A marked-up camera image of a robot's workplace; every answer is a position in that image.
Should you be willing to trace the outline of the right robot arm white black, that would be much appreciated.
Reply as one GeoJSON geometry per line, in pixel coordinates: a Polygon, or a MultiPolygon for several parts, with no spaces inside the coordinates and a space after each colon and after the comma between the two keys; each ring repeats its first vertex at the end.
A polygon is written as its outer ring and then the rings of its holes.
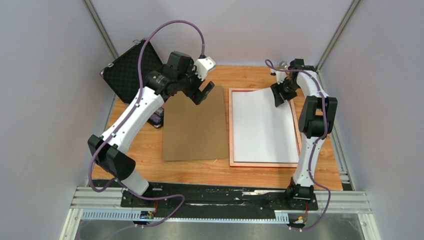
{"type": "Polygon", "coordinates": [[[306,65],[303,59],[296,58],[288,66],[275,67],[269,59],[265,64],[276,77],[270,87],[276,107],[297,97],[298,89],[305,97],[298,121],[302,141],[299,161],[282,197],[287,208],[303,210],[316,199],[316,165],[321,147],[333,130],[338,100],[324,91],[315,67],[306,65]]]}

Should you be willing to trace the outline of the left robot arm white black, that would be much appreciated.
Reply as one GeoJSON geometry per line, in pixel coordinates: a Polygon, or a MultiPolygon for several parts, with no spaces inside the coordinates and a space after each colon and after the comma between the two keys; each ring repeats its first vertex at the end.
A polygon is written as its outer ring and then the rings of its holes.
{"type": "Polygon", "coordinates": [[[200,86],[215,68],[216,62],[210,56],[193,60],[185,53],[171,52],[166,64],[145,76],[143,86],[118,120],[100,136],[88,139],[91,163],[132,191],[140,206],[149,206],[153,193],[148,189],[149,182],[136,170],[135,160],[126,155],[133,140],[148,119],[176,93],[184,93],[195,105],[205,100],[215,85],[210,81],[204,89],[200,86]]]}

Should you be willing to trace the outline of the brown backing board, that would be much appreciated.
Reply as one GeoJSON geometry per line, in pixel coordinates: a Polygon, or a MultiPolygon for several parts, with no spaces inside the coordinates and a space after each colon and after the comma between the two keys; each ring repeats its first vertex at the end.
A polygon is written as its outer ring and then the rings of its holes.
{"type": "Polygon", "coordinates": [[[178,92],[164,105],[162,160],[218,160],[229,157],[224,89],[215,86],[199,105],[178,92]]]}

